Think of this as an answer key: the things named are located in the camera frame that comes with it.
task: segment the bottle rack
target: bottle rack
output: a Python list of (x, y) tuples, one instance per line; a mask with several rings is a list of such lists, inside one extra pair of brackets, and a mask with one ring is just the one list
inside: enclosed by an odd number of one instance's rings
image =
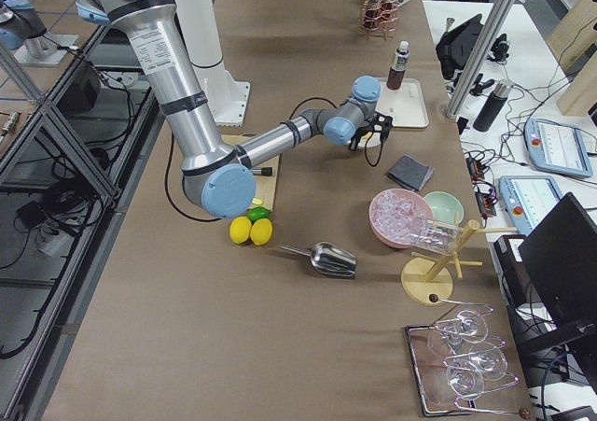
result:
[(370, 8), (369, 0), (363, 0), (360, 15), (360, 29), (367, 38), (382, 36), (392, 38), (396, 33), (398, 23), (397, 0), (380, 3), (375, 8)]

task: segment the black monitor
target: black monitor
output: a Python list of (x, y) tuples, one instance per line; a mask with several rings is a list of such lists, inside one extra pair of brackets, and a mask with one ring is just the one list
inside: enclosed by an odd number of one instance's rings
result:
[(567, 193), (520, 246), (556, 330), (519, 344), (521, 358), (566, 344), (597, 391), (597, 225)]

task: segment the metal scoop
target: metal scoop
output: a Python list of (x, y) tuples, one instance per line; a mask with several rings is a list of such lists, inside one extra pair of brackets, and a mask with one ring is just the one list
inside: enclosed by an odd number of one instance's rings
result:
[(329, 242), (319, 242), (311, 250), (281, 244), (280, 248), (311, 258), (311, 264), (320, 274), (331, 278), (354, 279), (356, 257)]

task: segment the white table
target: white table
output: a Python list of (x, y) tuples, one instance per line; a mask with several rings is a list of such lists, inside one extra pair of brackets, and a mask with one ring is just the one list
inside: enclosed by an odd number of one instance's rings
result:
[[(482, 14), (483, 19), (481, 22), (485, 22), (492, 7), (491, 4), (483, 3), (456, 3), (443, 1), (424, 1), (423, 4), (429, 22), (431, 35), (435, 43), (439, 41), (445, 30), (446, 18), (452, 17), (456, 19), (452, 28), (469, 20), (477, 14)], [(483, 73), (483, 81), (490, 78), (493, 78), (495, 81), (502, 78), (510, 78), (527, 90), (535, 87), (546, 87), (551, 81), (553, 85), (549, 87), (549, 89), (541, 88), (533, 91), (533, 94), (539, 101), (543, 101), (549, 96), (550, 92), (555, 92), (562, 85), (567, 83), (567, 80), (564, 79), (564, 73), (557, 65), (551, 51), (522, 5), (515, 5), (512, 7), (499, 34), (502, 33), (506, 33), (507, 39), (510, 40), (510, 49), (508, 51), (510, 57), (505, 66), (489, 61), (484, 62), (480, 69), (480, 72)], [(595, 128), (589, 116), (584, 118), (574, 118), (562, 115), (556, 105), (556, 101), (565, 91), (565, 88), (566, 87), (564, 86), (559, 91), (555, 92), (541, 108), (537, 109), (534, 113), (534, 117), (575, 125), (589, 133), (597, 135), (597, 128)], [(513, 90), (510, 93), (509, 101), (515, 100), (521, 96), (523, 96), (522, 91)], [(482, 147), (498, 150), (500, 148), (500, 135), (508, 130), (506, 121), (508, 111), (510, 117), (515, 117), (518, 116), (522, 110), (535, 108), (538, 105), (536, 100), (534, 100), (528, 93), (525, 93), (522, 99), (511, 103), (511, 110), (508, 104), (506, 104), (490, 130), (482, 133), (472, 129), (472, 124), (484, 102), (484, 97), (475, 97), (469, 94), (465, 100), (465, 105), (458, 115), (469, 119), (468, 126), (471, 127), (470, 129), (465, 130), (461, 136), (461, 142), (463, 143), (463, 149), (465, 150), (482, 149)], [(591, 152), (596, 151), (597, 146), (595, 145), (595, 140), (587, 135), (583, 135), (583, 137), (585, 138), (587, 150)], [(531, 164), (526, 151), (526, 146), (524, 145), (521, 136), (511, 137), (508, 144), (511, 146), (516, 161)], [(591, 158), (590, 161), (593, 169), (597, 170), (597, 159)], [(486, 176), (486, 179), (488, 181), (493, 181), (495, 184), (497, 184), (498, 178), (502, 175), (546, 174), (541, 171), (536, 171), (532, 165), (520, 166), (505, 161), (499, 161), (493, 165), (492, 171), (493, 176), (489, 174)], [(572, 191), (584, 207), (597, 206), (597, 186), (581, 184), (562, 175), (552, 176), (555, 178), (563, 193)], [(597, 182), (596, 175), (589, 178), (589, 180)], [(496, 217), (488, 219), (488, 228), (512, 225), (502, 201), (498, 203), (495, 210)], [(590, 214), (593, 219), (597, 218), (595, 212), (591, 212)], [(488, 234), (488, 242), (495, 241), (500, 235), (501, 234)], [(539, 397), (539, 402), (540, 390), (540, 387), (530, 388), (529, 390), (531, 394)], [(597, 411), (597, 396), (588, 386), (579, 387), (568, 383), (551, 384), (546, 386), (545, 397), (546, 404), (552, 404), (561, 411), (574, 409), (581, 405), (591, 405), (593, 409)]]

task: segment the lemon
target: lemon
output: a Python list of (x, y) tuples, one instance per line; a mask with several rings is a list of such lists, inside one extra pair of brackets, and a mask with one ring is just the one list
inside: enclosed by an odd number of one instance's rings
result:
[(242, 244), (249, 239), (251, 234), (251, 220), (247, 216), (240, 216), (230, 223), (230, 239), (234, 244)]
[(251, 240), (256, 246), (263, 246), (271, 239), (273, 225), (268, 218), (261, 218), (253, 224), (251, 228)]

